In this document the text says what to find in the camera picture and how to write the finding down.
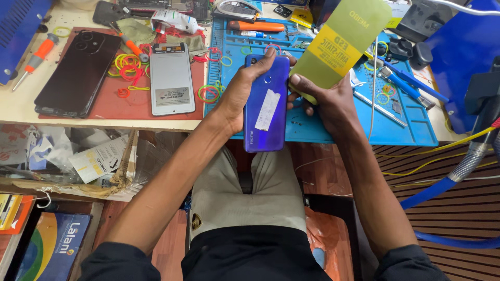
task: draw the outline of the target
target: camera lens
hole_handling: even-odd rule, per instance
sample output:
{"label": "camera lens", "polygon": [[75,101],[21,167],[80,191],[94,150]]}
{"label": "camera lens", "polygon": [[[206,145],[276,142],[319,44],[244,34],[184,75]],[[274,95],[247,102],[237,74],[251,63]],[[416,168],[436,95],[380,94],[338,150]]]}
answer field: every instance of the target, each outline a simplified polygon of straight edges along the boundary
{"label": "camera lens", "polygon": [[94,36],[93,36],[93,35],[92,35],[92,33],[90,33],[90,32],[86,32],[86,33],[83,33],[83,34],[81,35],[81,39],[82,39],[83,41],[90,41],[90,40],[92,40],[92,38],[94,38]]}
{"label": "camera lens", "polygon": [[86,42],[78,42],[74,45],[74,48],[77,49],[78,51],[83,51],[87,48],[87,43]]}

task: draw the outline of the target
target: orange screwdriver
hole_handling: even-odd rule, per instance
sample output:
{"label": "orange screwdriver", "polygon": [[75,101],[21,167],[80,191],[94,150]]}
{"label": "orange screwdriver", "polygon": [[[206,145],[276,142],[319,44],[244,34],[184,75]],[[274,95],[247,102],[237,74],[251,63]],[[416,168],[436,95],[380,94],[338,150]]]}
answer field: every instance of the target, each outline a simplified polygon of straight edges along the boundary
{"label": "orange screwdriver", "polygon": [[132,40],[130,40],[127,36],[125,36],[123,33],[121,33],[120,31],[118,31],[111,23],[109,24],[114,30],[116,30],[116,32],[118,32],[118,36],[121,37],[121,39],[123,40],[123,43],[125,43],[125,45],[127,47],[130,48],[130,50],[132,50],[132,52],[139,57],[139,60],[143,63],[147,63],[150,59],[150,57],[148,56],[148,54],[146,53],[143,53],[137,46],[136,44],[134,44],[134,42],[132,42]]}
{"label": "orange screwdriver", "polygon": [[59,42],[59,38],[52,33],[47,34],[47,39],[42,42],[38,50],[29,58],[28,64],[24,67],[26,71],[21,79],[17,82],[17,84],[12,89],[12,92],[17,90],[21,82],[28,76],[28,74],[32,73],[45,59],[45,56],[52,50],[54,45]]}

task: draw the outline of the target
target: beige trousers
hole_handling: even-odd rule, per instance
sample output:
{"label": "beige trousers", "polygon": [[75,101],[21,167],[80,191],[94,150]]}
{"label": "beige trousers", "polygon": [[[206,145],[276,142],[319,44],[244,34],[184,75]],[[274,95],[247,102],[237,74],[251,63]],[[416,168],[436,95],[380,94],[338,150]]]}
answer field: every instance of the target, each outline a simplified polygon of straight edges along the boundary
{"label": "beige trousers", "polygon": [[306,231],[302,192],[286,146],[282,151],[257,153],[253,158],[252,194],[243,194],[236,166],[236,159],[224,146],[194,183],[188,222],[191,240],[205,231],[235,226],[283,226]]}

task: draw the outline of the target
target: blue smartphone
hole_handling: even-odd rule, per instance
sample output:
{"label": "blue smartphone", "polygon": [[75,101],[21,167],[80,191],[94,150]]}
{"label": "blue smartphone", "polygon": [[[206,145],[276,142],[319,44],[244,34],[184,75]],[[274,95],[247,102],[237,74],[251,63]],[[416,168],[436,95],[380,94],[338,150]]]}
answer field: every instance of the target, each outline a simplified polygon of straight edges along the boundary
{"label": "blue smartphone", "polygon": [[[245,66],[249,67],[263,57],[249,54]],[[271,68],[252,83],[243,109],[243,147],[246,152],[280,151],[285,147],[289,71],[288,57],[276,56]]]}

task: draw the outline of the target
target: white desk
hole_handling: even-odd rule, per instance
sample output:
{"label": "white desk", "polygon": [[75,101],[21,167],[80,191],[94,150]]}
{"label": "white desk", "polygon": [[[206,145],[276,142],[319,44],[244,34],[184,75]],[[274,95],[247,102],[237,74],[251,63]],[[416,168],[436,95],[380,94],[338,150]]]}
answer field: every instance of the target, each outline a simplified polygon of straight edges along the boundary
{"label": "white desk", "polygon": [[[268,18],[279,17],[279,15],[272,12],[276,7],[275,4],[262,3],[262,7],[264,15]],[[93,11],[68,8],[56,4],[48,14],[52,15],[52,19],[46,24],[49,32],[52,32],[57,26],[64,26],[70,29],[73,27],[104,28],[103,25],[92,22]],[[205,35],[206,45],[209,46],[211,35],[210,28],[207,28]],[[34,53],[46,38],[47,34],[45,33],[36,34],[30,47],[28,47],[28,50],[25,52],[24,58],[26,58],[27,55],[31,55],[29,51]],[[27,61],[24,61],[22,66],[18,67],[20,75],[16,79],[9,81],[5,86],[0,86],[0,123],[117,129],[136,128],[183,132],[194,130],[200,123],[199,120],[39,119],[38,113],[35,112],[34,100],[56,69],[56,62],[61,59],[61,51],[66,42],[67,38],[60,38],[58,45],[54,46],[53,50],[47,55],[46,60],[32,74],[26,77],[25,81],[15,92],[12,92],[12,88],[23,74],[23,69]],[[437,102],[437,99],[428,94],[423,93],[423,95]],[[451,133],[445,128],[445,115],[438,106],[431,109],[428,115],[439,141],[457,141],[465,137],[465,135]]]}

